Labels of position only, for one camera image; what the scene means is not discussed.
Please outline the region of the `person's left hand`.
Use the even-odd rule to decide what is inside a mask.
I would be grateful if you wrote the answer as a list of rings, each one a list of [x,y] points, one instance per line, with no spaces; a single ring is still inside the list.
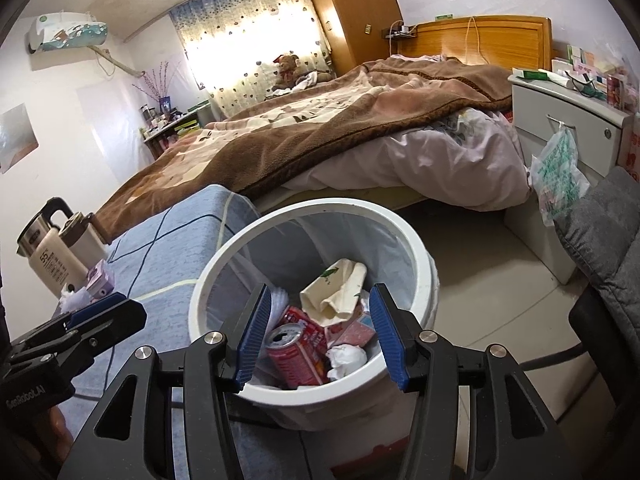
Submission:
[[[74,443],[65,416],[58,406],[25,422],[13,440],[33,462],[50,460],[57,465],[66,461]]]

